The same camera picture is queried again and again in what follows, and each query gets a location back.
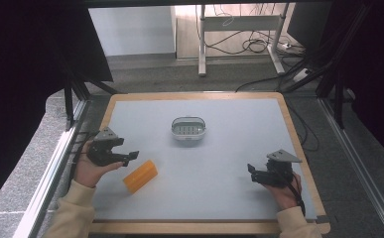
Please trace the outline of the white soap dish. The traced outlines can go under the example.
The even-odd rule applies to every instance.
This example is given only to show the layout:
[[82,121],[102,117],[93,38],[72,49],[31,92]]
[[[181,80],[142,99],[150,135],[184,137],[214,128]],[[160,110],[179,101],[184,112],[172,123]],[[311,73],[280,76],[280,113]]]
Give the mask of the white soap dish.
[[200,140],[203,138],[206,125],[200,117],[179,117],[172,123],[172,134],[176,140]]

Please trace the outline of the black metal stand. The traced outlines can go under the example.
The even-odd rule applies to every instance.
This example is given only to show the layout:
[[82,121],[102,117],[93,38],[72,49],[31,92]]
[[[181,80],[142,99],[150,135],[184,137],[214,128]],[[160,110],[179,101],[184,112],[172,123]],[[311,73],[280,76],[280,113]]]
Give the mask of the black metal stand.
[[64,80],[64,106],[66,115],[65,129],[68,131],[74,126],[75,116],[73,108],[73,94],[80,101],[85,101],[89,98],[90,92],[86,87],[86,83],[89,82],[94,86],[104,90],[105,92],[113,95],[118,94],[119,91],[105,84],[105,81],[113,81],[110,69],[108,66],[103,71],[97,71],[96,73],[85,73],[73,69],[67,62],[61,64],[62,71],[65,75]]
[[330,61],[320,67],[317,71],[303,78],[300,82],[296,82],[283,90],[284,93],[293,92],[321,76],[320,84],[316,89],[316,95],[317,97],[324,98],[327,97],[332,90],[334,90],[333,118],[340,129],[343,129],[344,125],[342,122],[343,79],[339,68],[342,66],[345,52],[353,42],[353,39],[370,8],[371,3],[362,0],[357,10],[352,14],[349,22],[343,27],[344,34],[342,35],[339,46],[330,58]]

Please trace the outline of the orange soap bar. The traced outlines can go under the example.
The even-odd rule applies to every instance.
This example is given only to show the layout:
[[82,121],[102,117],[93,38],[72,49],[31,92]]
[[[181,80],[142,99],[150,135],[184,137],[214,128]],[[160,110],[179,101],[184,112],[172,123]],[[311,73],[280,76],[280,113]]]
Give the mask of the orange soap bar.
[[158,174],[155,164],[148,160],[123,179],[131,193],[135,193]]

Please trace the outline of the person's left hand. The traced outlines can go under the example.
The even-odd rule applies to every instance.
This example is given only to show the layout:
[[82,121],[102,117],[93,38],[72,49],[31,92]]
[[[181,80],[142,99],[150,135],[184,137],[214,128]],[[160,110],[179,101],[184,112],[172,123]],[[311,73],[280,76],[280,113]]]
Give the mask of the person's left hand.
[[73,179],[81,185],[95,188],[106,173],[120,169],[123,166],[123,163],[117,162],[104,167],[95,165],[87,156],[90,144],[91,141],[87,141],[81,149]]

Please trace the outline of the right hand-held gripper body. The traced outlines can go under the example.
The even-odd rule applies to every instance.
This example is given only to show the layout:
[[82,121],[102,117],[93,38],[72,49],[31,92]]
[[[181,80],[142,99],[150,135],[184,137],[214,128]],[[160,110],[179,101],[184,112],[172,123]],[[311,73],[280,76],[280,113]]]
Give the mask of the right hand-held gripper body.
[[300,163],[302,160],[281,149],[267,155],[267,177],[263,184],[283,188],[293,181],[292,163]]

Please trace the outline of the white wall panel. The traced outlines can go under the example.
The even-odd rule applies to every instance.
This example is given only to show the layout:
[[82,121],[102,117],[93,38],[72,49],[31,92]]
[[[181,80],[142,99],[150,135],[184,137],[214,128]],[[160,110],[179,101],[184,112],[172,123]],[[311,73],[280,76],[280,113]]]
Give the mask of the white wall panel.
[[176,51],[176,14],[172,6],[90,8],[89,15],[108,57]]

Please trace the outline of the white power strip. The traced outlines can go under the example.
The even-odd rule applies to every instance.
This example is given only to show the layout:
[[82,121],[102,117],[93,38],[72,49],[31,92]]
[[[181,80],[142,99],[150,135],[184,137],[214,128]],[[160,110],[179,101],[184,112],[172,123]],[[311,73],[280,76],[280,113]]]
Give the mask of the white power strip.
[[300,72],[298,72],[294,76],[293,81],[294,82],[299,82],[299,81],[301,81],[302,79],[304,79],[306,76],[308,76],[311,73],[312,72],[308,68],[303,68]]

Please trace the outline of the aluminium rail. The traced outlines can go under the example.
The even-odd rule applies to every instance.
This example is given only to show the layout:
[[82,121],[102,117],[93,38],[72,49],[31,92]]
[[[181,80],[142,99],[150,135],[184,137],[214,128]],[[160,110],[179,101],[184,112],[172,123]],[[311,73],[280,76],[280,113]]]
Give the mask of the aluminium rail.
[[373,180],[368,169],[365,167],[362,162],[360,155],[353,146],[351,140],[349,139],[346,131],[342,129],[338,123],[335,121],[332,107],[326,99],[319,99],[318,103],[320,105],[323,114],[325,115],[328,123],[330,124],[335,136],[337,137],[346,157],[348,158],[351,166],[353,167],[358,179],[360,180],[369,200],[371,201],[376,213],[378,214],[382,224],[384,225],[384,195],[379,190],[377,184]]
[[41,228],[40,218],[47,213],[46,208],[48,200],[52,197],[52,188],[56,184],[58,173],[62,170],[64,159],[68,154],[68,149],[75,138],[75,134],[82,124],[81,118],[88,104],[87,100],[80,100],[74,107],[74,123],[62,133],[51,160],[12,238],[33,238]]

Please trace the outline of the person's right hand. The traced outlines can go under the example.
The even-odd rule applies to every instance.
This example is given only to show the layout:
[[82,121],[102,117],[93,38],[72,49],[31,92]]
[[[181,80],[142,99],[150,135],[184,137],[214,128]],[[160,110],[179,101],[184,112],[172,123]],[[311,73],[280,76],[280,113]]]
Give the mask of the person's right hand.
[[[292,187],[297,193],[301,193],[301,177],[298,174],[293,174]],[[277,204],[282,210],[296,207],[298,205],[296,196],[288,187],[278,188],[265,185],[265,188],[271,192]]]

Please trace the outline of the black curtain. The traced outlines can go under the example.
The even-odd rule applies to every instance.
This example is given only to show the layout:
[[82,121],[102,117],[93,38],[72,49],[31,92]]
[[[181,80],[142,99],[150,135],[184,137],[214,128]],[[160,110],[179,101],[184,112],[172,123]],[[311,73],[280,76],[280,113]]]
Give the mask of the black curtain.
[[112,75],[85,0],[0,0],[0,189],[73,75]]
[[338,34],[331,52],[351,33],[337,66],[325,75],[317,94],[326,96],[338,80],[352,90],[352,109],[384,147],[384,0],[333,0],[322,38]]

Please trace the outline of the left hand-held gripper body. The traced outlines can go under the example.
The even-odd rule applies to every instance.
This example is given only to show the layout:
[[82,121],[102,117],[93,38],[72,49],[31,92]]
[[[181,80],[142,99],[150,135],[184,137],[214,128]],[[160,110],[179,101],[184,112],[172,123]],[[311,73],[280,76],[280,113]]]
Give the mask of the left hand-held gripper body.
[[112,149],[121,146],[123,143],[123,138],[120,138],[109,127],[105,127],[94,136],[87,151],[87,156],[95,165],[100,167],[122,162],[122,156],[113,154]]

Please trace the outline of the white desk frame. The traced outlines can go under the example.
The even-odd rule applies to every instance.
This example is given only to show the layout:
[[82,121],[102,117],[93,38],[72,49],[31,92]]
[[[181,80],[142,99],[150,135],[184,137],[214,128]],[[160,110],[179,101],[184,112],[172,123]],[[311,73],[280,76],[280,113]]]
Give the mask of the white desk frame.
[[232,16],[232,22],[226,24],[228,17],[206,17],[205,6],[200,6],[198,15],[199,52],[198,75],[206,76],[206,32],[231,32],[231,31],[268,31],[275,36],[267,45],[267,51],[278,74],[284,74],[285,70],[277,54],[277,47],[287,17],[290,4],[286,3],[279,15],[258,16]]

